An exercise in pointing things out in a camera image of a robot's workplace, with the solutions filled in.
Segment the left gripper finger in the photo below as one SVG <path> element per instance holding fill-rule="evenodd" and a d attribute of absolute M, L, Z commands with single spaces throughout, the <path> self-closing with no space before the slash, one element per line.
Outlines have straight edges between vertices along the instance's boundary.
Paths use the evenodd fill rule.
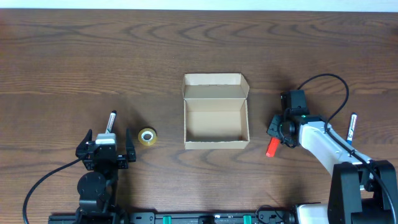
<path fill-rule="evenodd" d="M 92 130 L 89 129 L 86 136 L 83 138 L 81 143 L 78 145 L 78 149 L 86 149 L 87 144 L 92 141 Z"/>
<path fill-rule="evenodd" d="M 126 130 L 126 153 L 129 156 L 135 155 L 135 147 L 129 129 Z"/>

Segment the red utility knife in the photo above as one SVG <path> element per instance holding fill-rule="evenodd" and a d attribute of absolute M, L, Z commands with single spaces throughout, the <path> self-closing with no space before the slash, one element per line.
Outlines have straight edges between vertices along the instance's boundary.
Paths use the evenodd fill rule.
<path fill-rule="evenodd" d="M 267 146 L 266 156 L 274 157 L 279 144 L 280 144 L 280 139 L 271 137 L 270 143 Z"/>

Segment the yellow tape roll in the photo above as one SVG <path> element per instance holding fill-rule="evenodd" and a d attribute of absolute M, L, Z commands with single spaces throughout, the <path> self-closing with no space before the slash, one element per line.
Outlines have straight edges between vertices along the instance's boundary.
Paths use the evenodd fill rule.
<path fill-rule="evenodd" d="M 138 140 L 144 146 L 151 146 L 157 141 L 157 134 L 152 128 L 144 128 L 138 134 Z"/>

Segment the black marker pen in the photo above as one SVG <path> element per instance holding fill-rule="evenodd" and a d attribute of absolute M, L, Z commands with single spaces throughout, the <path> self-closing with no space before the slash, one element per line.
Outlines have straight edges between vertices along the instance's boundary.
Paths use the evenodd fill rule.
<path fill-rule="evenodd" d="M 105 131 L 106 134 L 112 132 L 113 127 L 114 127 L 114 122 L 115 122 L 115 120 L 116 120 L 116 117 L 117 117 L 117 111 L 116 111 L 116 110 L 113 110 L 113 111 L 110 113 L 110 115 L 109 115 L 108 123 L 107 123 L 107 126 L 106 126 L 106 131 Z"/>

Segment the blue marker pen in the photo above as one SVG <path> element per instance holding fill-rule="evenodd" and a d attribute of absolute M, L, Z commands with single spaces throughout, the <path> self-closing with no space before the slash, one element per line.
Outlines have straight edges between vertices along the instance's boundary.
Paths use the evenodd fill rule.
<path fill-rule="evenodd" d="M 351 114 L 348 133 L 347 133 L 347 137 L 346 137 L 346 142 L 350 145 L 352 145 L 352 142 L 353 142 L 353 136 L 354 136 L 354 130 L 355 130 L 357 118 L 358 118 L 358 115 L 356 113 Z"/>

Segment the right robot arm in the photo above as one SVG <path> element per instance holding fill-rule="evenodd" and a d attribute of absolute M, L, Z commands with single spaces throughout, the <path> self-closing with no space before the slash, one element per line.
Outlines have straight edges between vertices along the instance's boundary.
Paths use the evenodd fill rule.
<path fill-rule="evenodd" d="M 278 144 L 301 146 L 331 175 L 327 204 L 302 204 L 287 223 L 397 223 L 397 177 L 387 160 L 375 161 L 340 137 L 319 116 L 275 115 L 267 156 Z"/>

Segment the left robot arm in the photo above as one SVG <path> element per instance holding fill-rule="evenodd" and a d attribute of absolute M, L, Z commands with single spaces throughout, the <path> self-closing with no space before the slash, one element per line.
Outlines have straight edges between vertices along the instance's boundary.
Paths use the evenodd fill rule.
<path fill-rule="evenodd" d="M 126 153 L 117 153 L 116 135 L 105 133 L 93 140 L 89 130 L 76 148 L 87 173 L 77 184 L 80 194 L 77 223 L 129 223 L 128 212 L 116 203 L 118 172 L 128 169 L 136 161 L 136 152 L 130 131 L 126 131 Z"/>

